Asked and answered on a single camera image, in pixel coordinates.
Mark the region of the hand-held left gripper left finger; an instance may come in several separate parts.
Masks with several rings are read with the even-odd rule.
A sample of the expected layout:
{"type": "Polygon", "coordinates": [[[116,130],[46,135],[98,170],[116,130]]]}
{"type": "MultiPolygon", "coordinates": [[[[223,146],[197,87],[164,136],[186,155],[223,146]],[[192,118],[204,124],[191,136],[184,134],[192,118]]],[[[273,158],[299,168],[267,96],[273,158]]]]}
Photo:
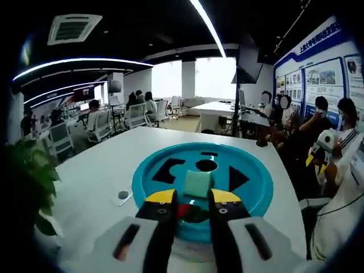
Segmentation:
{"type": "Polygon", "coordinates": [[[147,197],[134,217],[125,217],[96,239],[92,271],[166,272],[177,209],[174,189],[147,197]]]}

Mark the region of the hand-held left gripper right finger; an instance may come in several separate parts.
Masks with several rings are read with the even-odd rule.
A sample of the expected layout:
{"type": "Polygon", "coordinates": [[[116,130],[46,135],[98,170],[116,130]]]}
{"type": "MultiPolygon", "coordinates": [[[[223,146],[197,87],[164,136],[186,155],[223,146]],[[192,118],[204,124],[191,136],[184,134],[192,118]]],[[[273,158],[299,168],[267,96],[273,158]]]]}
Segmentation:
{"type": "Polygon", "coordinates": [[[297,272],[304,259],[289,238],[253,217],[235,194],[208,193],[210,237],[218,272],[297,272]]]}

